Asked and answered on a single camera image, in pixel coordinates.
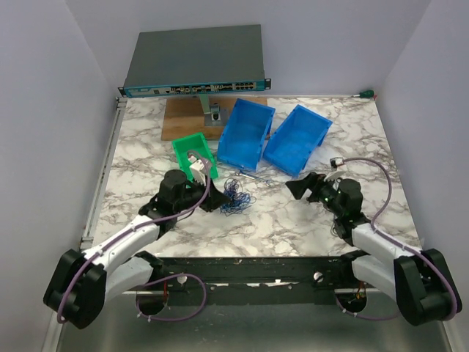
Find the grey metal stand bracket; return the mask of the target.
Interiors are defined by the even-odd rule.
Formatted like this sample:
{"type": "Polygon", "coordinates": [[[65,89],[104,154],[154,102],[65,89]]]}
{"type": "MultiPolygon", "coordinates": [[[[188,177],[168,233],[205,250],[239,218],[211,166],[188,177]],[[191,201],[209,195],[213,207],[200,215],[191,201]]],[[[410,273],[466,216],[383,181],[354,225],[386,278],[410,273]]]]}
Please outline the grey metal stand bracket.
{"type": "Polygon", "coordinates": [[[199,95],[204,113],[205,127],[224,127],[229,119],[229,108],[224,99],[211,98],[209,95],[199,95]]]}

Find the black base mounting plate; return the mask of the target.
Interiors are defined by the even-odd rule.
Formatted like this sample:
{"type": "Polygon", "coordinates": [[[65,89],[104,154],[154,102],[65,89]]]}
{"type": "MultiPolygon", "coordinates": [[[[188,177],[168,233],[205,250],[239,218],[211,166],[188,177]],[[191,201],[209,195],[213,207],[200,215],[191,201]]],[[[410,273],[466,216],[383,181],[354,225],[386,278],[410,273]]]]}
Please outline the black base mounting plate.
{"type": "Polygon", "coordinates": [[[135,288],[145,312],[206,305],[334,304],[364,288],[341,257],[161,257],[145,252],[152,285],[135,288]]]}

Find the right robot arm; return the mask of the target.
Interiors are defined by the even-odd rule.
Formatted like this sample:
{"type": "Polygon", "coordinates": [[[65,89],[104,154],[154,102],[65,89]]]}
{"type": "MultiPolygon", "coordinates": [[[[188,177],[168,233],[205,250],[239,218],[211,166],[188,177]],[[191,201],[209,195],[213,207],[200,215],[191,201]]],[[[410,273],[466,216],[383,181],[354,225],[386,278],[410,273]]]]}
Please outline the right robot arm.
{"type": "Polygon", "coordinates": [[[365,282],[377,288],[396,302],[402,317],[413,326],[450,320],[461,312],[462,301],[443,254],[379,234],[362,211],[358,181],[336,181],[331,175],[312,172],[286,186],[295,199],[309,192],[308,202],[318,202],[330,211],[337,235],[356,247],[348,263],[337,269],[342,285],[365,282]]]}

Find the chrome combination wrench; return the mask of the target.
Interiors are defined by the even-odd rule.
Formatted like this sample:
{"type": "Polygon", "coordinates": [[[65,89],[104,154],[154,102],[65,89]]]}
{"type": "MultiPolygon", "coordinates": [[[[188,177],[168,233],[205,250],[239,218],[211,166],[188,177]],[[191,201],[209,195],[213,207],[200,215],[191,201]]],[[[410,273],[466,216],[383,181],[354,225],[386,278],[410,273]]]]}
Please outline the chrome combination wrench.
{"type": "Polygon", "coordinates": [[[259,176],[256,176],[256,175],[251,175],[249,173],[246,173],[244,172],[243,170],[238,170],[236,173],[235,173],[237,176],[242,176],[242,177],[246,177],[250,180],[256,180],[256,181],[259,181],[260,183],[263,183],[265,184],[266,186],[268,187],[271,187],[272,186],[272,180],[269,180],[269,179],[265,179],[265,178],[262,178],[262,177],[259,177],[259,176]]]}

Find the blue plastic bin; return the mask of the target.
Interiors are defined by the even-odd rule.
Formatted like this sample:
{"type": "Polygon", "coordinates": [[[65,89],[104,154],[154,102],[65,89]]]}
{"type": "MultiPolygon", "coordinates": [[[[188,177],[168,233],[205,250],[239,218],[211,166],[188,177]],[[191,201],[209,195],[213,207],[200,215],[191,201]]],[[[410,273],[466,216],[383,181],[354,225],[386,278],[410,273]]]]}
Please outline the blue plastic bin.
{"type": "Polygon", "coordinates": [[[297,177],[319,147],[333,122],[296,105],[270,137],[263,158],[282,172],[297,177]]]}
{"type": "Polygon", "coordinates": [[[273,107],[238,98],[219,139],[217,159],[256,171],[275,112],[273,107]]]}

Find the aluminium side rail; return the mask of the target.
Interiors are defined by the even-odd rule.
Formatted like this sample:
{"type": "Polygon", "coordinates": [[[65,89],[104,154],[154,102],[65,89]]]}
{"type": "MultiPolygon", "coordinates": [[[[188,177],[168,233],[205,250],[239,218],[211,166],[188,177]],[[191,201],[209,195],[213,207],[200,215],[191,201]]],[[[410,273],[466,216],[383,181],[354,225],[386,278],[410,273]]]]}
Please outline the aluminium side rail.
{"type": "Polygon", "coordinates": [[[125,115],[127,101],[127,98],[117,98],[117,106],[114,114],[114,121],[107,144],[107,149],[104,154],[103,164],[97,179],[97,185],[95,188],[95,194],[93,196],[91,208],[89,210],[84,231],[81,236],[80,249],[91,248],[93,244],[94,233],[101,212],[102,201],[104,193],[106,191],[106,185],[108,182],[108,176],[110,173],[112,160],[119,138],[120,128],[122,126],[123,117],[125,115]]]}

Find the green handled screwdriver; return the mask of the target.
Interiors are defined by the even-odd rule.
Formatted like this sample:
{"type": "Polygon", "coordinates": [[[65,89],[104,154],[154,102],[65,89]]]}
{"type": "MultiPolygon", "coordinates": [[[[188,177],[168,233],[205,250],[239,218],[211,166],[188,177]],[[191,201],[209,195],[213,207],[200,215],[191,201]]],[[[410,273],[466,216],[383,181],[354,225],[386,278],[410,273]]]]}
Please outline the green handled screwdriver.
{"type": "Polygon", "coordinates": [[[373,89],[367,89],[358,94],[352,95],[352,98],[361,98],[361,99],[375,99],[377,94],[373,89]]]}

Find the wooden base board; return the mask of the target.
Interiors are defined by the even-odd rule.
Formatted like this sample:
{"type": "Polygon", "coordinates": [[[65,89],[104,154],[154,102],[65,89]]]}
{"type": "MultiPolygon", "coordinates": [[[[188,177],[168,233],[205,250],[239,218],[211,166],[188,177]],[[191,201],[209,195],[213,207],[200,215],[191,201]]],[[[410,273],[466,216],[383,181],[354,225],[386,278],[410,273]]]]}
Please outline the wooden base board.
{"type": "MultiPolygon", "coordinates": [[[[211,105],[219,105],[220,118],[229,117],[235,102],[242,98],[254,103],[267,105],[267,98],[248,96],[210,96],[211,105]]],[[[203,133],[206,140],[218,140],[224,130],[223,125],[206,125],[202,103],[196,98],[169,98],[166,108],[161,132],[162,141],[173,141],[195,133],[203,133]]]]}

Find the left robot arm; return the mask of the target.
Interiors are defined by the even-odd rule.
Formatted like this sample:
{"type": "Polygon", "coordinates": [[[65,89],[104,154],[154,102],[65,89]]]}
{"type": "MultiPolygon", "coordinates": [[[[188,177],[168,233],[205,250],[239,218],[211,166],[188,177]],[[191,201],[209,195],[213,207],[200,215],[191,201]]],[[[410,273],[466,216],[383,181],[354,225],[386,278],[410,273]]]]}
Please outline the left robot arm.
{"type": "Polygon", "coordinates": [[[134,287],[153,290],[161,284],[162,271],[152,265],[151,257],[139,254],[140,249],[160,239],[180,217],[197,208],[209,213],[229,201],[208,177],[189,181],[178,169],[168,171],[157,194],[122,230],[90,249],[70,249],[60,257],[44,304],[56,313],[58,323],[86,328],[113,297],[134,287]]]}

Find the left blue plastic bin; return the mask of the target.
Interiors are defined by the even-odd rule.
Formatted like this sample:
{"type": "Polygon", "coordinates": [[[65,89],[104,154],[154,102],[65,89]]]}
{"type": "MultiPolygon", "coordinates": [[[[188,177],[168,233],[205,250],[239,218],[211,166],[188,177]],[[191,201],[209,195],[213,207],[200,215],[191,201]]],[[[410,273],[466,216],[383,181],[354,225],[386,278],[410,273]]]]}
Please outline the left blue plastic bin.
{"type": "Polygon", "coordinates": [[[219,139],[217,159],[256,171],[275,112],[273,107],[238,98],[219,139]]]}

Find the green plastic bin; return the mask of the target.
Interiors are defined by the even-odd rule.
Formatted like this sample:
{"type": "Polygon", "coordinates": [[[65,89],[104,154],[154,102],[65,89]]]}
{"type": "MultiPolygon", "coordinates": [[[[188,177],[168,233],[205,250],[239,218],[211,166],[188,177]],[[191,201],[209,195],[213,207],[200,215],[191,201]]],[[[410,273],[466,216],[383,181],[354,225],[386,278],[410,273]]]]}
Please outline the green plastic bin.
{"type": "Polygon", "coordinates": [[[188,152],[195,150],[200,156],[206,158],[211,163],[210,177],[212,179],[218,178],[218,170],[216,168],[216,162],[213,154],[210,152],[207,140],[204,134],[199,132],[190,136],[185,136],[180,139],[175,139],[172,142],[172,146],[177,157],[180,169],[186,174],[189,180],[193,179],[193,175],[190,171],[191,162],[189,161],[188,152]]]}

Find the grey network switch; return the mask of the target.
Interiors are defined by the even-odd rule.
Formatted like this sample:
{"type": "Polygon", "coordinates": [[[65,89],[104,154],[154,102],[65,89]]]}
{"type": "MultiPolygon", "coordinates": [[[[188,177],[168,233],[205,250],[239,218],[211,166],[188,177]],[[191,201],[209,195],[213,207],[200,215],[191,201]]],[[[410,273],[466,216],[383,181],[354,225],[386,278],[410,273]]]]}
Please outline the grey network switch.
{"type": "Polygon", "coordinates": [[[149,98],[270,88],[261,26],[254,24],[140,33],[119,92],[149,98]]]}

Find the right blue plastic bin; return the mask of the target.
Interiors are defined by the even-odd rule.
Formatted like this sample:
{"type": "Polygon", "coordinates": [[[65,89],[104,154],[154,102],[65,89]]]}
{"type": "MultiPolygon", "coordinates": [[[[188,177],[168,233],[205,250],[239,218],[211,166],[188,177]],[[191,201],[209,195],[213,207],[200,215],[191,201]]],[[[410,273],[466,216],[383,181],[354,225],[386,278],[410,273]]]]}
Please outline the right blue plastic bin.
{"type": "Polygon", "coordinates": [[[263,158],[282,172],[297,177],[319,147],[333,122],[296,105],[270,137],[263,158]]]}

